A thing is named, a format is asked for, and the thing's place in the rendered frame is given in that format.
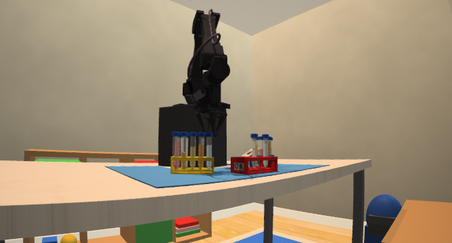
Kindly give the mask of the red rack with round wells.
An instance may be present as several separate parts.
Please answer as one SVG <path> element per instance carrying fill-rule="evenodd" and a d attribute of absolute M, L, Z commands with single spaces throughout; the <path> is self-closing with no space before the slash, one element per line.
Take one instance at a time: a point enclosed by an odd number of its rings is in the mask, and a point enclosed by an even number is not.
<path fill-rule="evenodd" d="M 255 169 L 248 167 L 248 161 L 259 161 L 259 167 Z M 268 160 L 267 168 L 264 167 L 263 161 Z M 274 169 L 274 170 L 273 170 Z M 267 170 L 267 171 L 266 171 Z M 261 173 L 277 172 L 277 156 L 257 156 L 246 158 L 231 157 L 231 173 L 238 173 L 243 175 L 253 175 Z"/>

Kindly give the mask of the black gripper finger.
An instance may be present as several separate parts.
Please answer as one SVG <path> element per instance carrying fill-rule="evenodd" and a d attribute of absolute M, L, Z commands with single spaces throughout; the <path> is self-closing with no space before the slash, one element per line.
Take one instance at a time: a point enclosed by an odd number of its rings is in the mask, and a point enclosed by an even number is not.
<path fill-rule="evenodd" d="M 211 127 L 211 123 L 210 123 L 210 117 L 209 117 L 209 114 L 199 112 L 199 113 L 196 113 L 196 116 L 197 116 L 198 120 L 200 121 L 200 124 L 201 124 L 201 126 L 202 126 L 204 132 L 205 132 L 205 133 L 210 133 L 212 127 Z M 204 122 L 204 118 L 207 118 L 207 120 L 208 120 L 208 130 L 206 129 L 206 125 L 205 125 L 205 122 Z"/>
<path fill-rule="evenodd" d="M 212 127 L 212 134 L 214 137 L 217 137 L 219 130 L 224 122 L 224 120 L 227 117 L 227 113 L 224 112 L 218 112 L 218 111 L 209 111 L 209 117 L 210 117 L 210 123 Z M 215 127 L 216 123 L 216 117 L 219 118 L 219 123 L 217 125 L 217 128 Z"/>

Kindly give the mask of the light blue mat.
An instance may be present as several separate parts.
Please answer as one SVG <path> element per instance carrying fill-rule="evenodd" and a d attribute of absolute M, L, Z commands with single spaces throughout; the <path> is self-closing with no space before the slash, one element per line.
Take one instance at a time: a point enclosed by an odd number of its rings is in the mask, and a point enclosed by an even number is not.
<path fill-rule="evenodd" d="M 157 169 L 151 166 L 140 166 L 140 167 L 105 166 L 105 167 L 157 189 L 166 187 L 182 187 L 190 185 L 203 185 L 210 183 L 238 181 L 244 179 L 258 178 L 257 176 L 267 177 L 272 175 L 280 175 L 284 173 L 293 173 L 297 171 L 309 170 L 310 167 L 314 166 L 314 164 L 305 164 L 304 166 L 298 167 L 300 165 L 301 164 L 289 164 L 288 166 L 278 169 L 277 172 L 253 175 L 231 173 L 230 171 L 231 167 L 214 168 L 215 170 L 214 175 L 171 174 L 171 168 L 160 166 L 154 166 Z M 296 167 L 298 168 L 295 169 Z M 317 166 L 312 167 L 312 169 L 316 169 L 319 167 L 326 167 L 326 164 L 318 164 Z"/>

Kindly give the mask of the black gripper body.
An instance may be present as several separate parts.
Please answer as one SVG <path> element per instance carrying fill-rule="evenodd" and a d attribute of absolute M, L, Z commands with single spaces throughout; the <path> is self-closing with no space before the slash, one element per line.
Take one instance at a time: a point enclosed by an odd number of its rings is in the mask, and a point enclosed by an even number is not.
<path fill-rule="evenodd" d="M 221 102 L 221 89 L 220 89 L 220 101 L 219 102 L 209 102 L 205 104 L 196 104 L 194 105 L 194 110 L 197 110 L 197 113 L 207 113 L 209 111 L 218 111 L 226 113 L 226 109 L 230 109 L 230 104 L 226 104 Z"/>

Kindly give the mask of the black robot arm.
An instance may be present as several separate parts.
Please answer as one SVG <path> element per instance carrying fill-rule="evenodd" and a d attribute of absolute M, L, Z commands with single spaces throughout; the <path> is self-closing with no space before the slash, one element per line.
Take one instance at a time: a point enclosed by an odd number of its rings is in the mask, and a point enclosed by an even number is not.
<path fill-rule="evenodd" d="M 211 16 L 212 14 L 214 15 Z M 195 14 L 192 24 L 195 52 L 197 52 L 199 47 L 209 37 L 211 37 L 210 22 L 212 26 L 212 35 L 217 33 L 216 29 L 221 15 L 216 12 L 212 12 L 211 15 L 209 21 L 209 15 L 204 14 L 204 11 L 197 10 Z M 216 28 L 214 27 L 214 23 Z M 223 46 L 220 42 L 212 44 L 211 39 L 207 44 L 205 44 L 191 64 L 191 88 L 189 88 L 188 79 L 186 80 L 186 83 L 183 83 L 183 96 L 185 97 L 187 104 L 176 104 L 173 106 L 219 102 L 221 83 L 229 76 L 230 73 L 230 67 L 227 64 L 225 57 L 227 59 L 227 55 L 224 54 Z M 209 68 L 210 70 L 208 70 Z M 204 78 L 203 70 L 208 70 L 204 72 Z"/>

